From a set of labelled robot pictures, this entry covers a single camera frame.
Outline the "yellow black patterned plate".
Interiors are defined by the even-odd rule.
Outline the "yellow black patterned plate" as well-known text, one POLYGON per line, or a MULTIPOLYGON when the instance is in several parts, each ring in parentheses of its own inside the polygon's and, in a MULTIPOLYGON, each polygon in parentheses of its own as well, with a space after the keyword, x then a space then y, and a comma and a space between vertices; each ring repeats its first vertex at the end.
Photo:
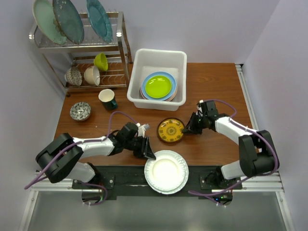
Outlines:
POLYGON ((179 142, 183 133, 184 123, 174 117, 166 118, 158 124, 157 136, 160 141, 165 143, 176 143, 179 142))

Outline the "white scalloped deep plate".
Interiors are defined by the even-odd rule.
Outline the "white scalloped deep plate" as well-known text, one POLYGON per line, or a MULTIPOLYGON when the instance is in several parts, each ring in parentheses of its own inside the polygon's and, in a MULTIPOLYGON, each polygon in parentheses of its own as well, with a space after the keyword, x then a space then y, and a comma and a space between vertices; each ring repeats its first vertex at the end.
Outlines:
POLYGON ((159 190, 173 190, 189 178, 185 159, 177 152, 161 150, 154 154, 156 160, 147 160, 144 175, 147 183, 159 190))

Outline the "lime green plate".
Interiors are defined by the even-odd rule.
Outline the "lime green plate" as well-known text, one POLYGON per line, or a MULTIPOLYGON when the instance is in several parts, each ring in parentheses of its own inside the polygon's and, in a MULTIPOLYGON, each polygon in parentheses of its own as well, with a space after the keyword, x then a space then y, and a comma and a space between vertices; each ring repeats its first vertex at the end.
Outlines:
POLYGON ((154 75, 145 81, 145 93, 154 99, 164 98, 171 92, 171 89, 171 79, 164 75, 154 75))

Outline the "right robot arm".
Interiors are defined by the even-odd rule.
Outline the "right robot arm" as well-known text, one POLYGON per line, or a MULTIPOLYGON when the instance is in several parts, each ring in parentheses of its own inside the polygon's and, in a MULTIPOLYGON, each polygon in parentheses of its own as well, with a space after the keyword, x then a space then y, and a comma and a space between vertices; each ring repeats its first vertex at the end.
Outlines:
POLYGON ((219 113, 216 100, 200 100, 197 111, 193 112, 184 134, 202 134, 204 129, 222 134, 238 145, 239 159, 230 164, 217 167, 205 177, 205 182, 226 189, 231 180, 275 173, 280 162, 267 130, 255 130, 236 122, 232 115, 219 113))

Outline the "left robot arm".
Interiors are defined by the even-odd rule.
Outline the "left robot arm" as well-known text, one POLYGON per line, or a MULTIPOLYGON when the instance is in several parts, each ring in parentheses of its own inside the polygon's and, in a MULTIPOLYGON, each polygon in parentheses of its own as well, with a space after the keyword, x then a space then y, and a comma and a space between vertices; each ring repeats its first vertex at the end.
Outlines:
POLYGON ((97 155, 112 156, 123 150, 132 151, 136 158, 155 160, 149 137, 145 135, 149 127, 128 122, 122 129, 94 139, 73 138, 63 133, 36 156, 36 162, 51 183, 68 178, 94 189, 100 177, 93 165, 82 164, 79 160, 97 155))

